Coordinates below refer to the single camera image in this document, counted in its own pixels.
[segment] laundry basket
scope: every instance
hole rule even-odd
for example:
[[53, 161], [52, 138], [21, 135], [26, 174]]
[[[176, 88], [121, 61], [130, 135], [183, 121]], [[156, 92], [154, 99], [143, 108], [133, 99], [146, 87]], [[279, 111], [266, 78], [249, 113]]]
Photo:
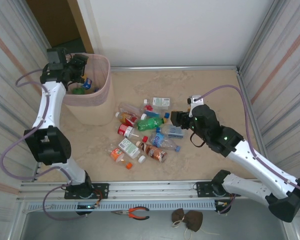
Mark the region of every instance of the laundry basket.
[[82, 124], [97, 126], [108, 124], [114, 116], [116, 103], [109, 60], [102, 55], [82, 54], [89, 57], [84, 74], [92, 81], [92, 93], [72, 94], [73, 88], [77, 88], [78, 84], [71, 84], [63, 103]]

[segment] beverage bottle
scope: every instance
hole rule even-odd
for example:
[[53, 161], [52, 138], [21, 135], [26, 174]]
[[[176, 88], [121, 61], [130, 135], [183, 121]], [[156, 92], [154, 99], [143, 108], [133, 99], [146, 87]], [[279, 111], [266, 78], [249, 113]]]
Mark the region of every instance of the beverage bottle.
[[119, 119], [119, 121], [123, 124], [127, 124], [130, 127], [133, 127], [135, 123], [138, 121], [136, 116], [132, 116], [126, 112], [117, 112], [115, 117]]
[[168, 110], [170, 105], [170, 98], [168, 97], [152, 97], [149, 102], [154, 108]]
[[124, 166], [127, 169], [131, 169], [133, 164], [124, 160], [125, 153], [121, 151], [116, 145], [110, 144], [105, 151], [110, 157], [117, 163]]
[[157, 133], [165, 134], [171, 139], [183, 139], [186, 133], [185, 129], [181, 129], [179, 126], [173, 126], [172, 124], [165, 124], [162, 127], [157, 127], [155, 131]]
[[143, 136], [140, 131], [138, 131], [136, 128], [133, 128], [132, 126], [128, 126], [126, 124], [120, 124], [115, 127], [116, 132], [124, 136], [127, 139], [130, 139], [130, 141], [142, 141], [146, 143], [148, 141], [147, 136]]
[[149, 141], [153, 146], [157, 148], [175, 150], [176, 152], [180, 151], [180, 146], [178, 146], [172, 139], [162, 133], [154, 132], [149, 137]]
[[130, 114], [132, 116], [135, 116], [137, 118], [140, 118], [141, 120], [144, 120], [146, 119], [147, 115], [144, 114], [144, 111], [140, 108], [137, 108], [135, 106], [132, 106], [128, 103], [125, 103], [125, 102], [121, 102], [119, 104], [119, 112], [121, 113], [127, 113], [127, 114]]
[[130, 158], [137, 159], [140, 164], [146, 160], [146, 156], [142, 155], [139, 148], [130, 142], [127, 138], [123, 139], [119, 143], [119, 147], [124, 151]]
[[170, 113], [165, 112], [162, 108], [158, 106], [151, 105], [147, 99], [143, 101], [142, 106], [144, 113], [150, 118], [166, 118], [170, 117]]
[[145, 131], [150, 129], [155, 129], [160, 127], [161, 124], [165, 124], [167, 122], [166, 118], [161, 117], [151, 117], [145, 120], [139, 120], [136, 122], [139, 131]]
[[166, 156], [168, 153], [161, 150], [160, 148], [157, 148], [156, 146], [147, 145], [144, 142], [137, 141], [136, 146], [144, 151], [148, 156], [153, 158], [154, 160], [159, 161], [160, 163], [163, 163], [166, 160]]

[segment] red-handled pliers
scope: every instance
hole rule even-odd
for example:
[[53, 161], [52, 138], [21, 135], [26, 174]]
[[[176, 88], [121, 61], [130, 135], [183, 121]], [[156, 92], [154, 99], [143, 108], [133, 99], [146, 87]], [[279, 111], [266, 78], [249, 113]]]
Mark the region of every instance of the red-handled pliers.
[[134, 215], [132, 212], [136, 211], [136, 210], [145, 210], [145, 211], [149, 211], [148, 208], [144, 207], [144, 206], [136, 206], [134, 208], [129, 208], [129, 210], [117, 210], [117, 211], [112, 211], [113, 214], [119, 214], [119, 215], [128, 215], [129, 218], [133, 218], [136, 220], [146, 220], [149, 218], [149, 216], [136, 216]]

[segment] beige floor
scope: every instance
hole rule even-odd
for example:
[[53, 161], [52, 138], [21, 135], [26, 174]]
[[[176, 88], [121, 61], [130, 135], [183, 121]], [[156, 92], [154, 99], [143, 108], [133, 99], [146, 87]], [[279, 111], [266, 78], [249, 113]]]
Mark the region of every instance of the beige floor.
[[[172, 108], [182, 111], [187, 110], [187, 98], [190, 95], [204, 94], [224, 84], [238, 86], [233, 70], [114, 72], [112, 80], [117, 105], [125, 101], [139, 106], [144, 98], [170, 97]], [[235, 90], [221, 89], [204, 100], [216, 112], [222, 125], [246, 137], [243, 105]], [[131, 160], [133, 168], [127, 170], [116, 165], [105, 152], [110, 143], [118, 143], [122, 139], [114, 130], [119, 123], [115, 117], [105, 126], [82, 125], [63, 106], [60, 122], [61, 130], [71, 142], [74, 159], [88, 172], [92, 181], [205, 180], [213, 178], [221, 169], [243, 178], [253, 178], [240, 165], [214, 153], [207, 146], [194, 147], [189, 140], [190, 130], [186, 139], [175, 140], [181, 146], [180, 152], [168, 151], [164, 163], [151, 158], [147, 158], [143, 164]], [[199, 138], [194, 138], [194, 142], [201, 143]], [[63, 180], [64, 177], [56, 172], [39, 178], [42, 182]]]

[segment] brown bottle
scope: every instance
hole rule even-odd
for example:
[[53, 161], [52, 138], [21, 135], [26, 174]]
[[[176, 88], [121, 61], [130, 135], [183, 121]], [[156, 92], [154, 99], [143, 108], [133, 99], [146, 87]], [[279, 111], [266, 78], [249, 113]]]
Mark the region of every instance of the brown bottle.
[[137, 141], [136, 146], [144, 151], [148, 156], [163, 163], [166, 160], [167, 153], [156, 146], [147, 145], [144, 142]]

